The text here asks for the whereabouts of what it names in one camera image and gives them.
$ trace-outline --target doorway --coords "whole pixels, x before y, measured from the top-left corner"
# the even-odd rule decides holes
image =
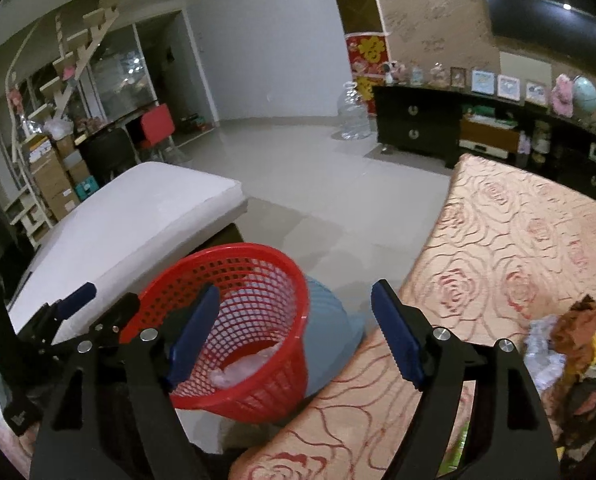
[[[158,102],[166,103],[180,146],[211,127],[211,109],[182,12],[136,23]]]

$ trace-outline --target yellow flower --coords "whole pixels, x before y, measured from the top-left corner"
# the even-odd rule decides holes
[[[360,40],[360,46],[358,50],[360,54],[364,56],[364,59],[370,63],[377,63],[380,61],[380,54],[385,51],[386,47],[384,41],[378,36],[372,36],[370,38],[364,38]]]
[[[373,99],[374,81],[370,77],[359,77],[355,80],[358,83],[358,91],[365,101]]]

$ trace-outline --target black cabinet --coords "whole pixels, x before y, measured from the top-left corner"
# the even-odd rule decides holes
[[[378,142],[449,158],[460,133],[460,96],[406,86],[374,87]]]
[[[534,121],[545,121],[552,128],[552,152],[547,163],[534,171],[556,180],[596,200],[596,162],[588,158],[596,134],[576,120],[551,115],[545,108],[509,102],[496,96],[455,92],[435,88],[377,86],[376,100],[378,141],[399,150],[436,156],[453,167],[460,153],[460,119],[462,107],[483,105],[495,109],[496,116],[512,114],[518,129],[531,132]],[[514,157],[506,161],[513,164]]]
[[[556,181],[596,200],[596,163],[582,153],[566,154]]]

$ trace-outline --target red plastic basket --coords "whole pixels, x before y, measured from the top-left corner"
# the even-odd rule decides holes
[[[242,243],[187,256],[142,293],[140,310],[122,330],[120,342],[160,326],[170,310],[187,306],[207,282],[220,289],[220,313],[191,376],[171,393],[173,405],[252,424],[280,420],[295,409],[307,388],[302,334],[309,313],[304,275],[280,251]],[[212,386],[211,370],[283,339],[253,376],[226,390]]]

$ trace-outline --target tiled floor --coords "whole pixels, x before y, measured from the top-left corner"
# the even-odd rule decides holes
[[[342,140],[316,120],[229,121],[182,149],[188,167],[243,183],[246,241],[289,254],[369,324],[371,285],[398,289],[449,186],[440,160],[382,155],[375,135]]]

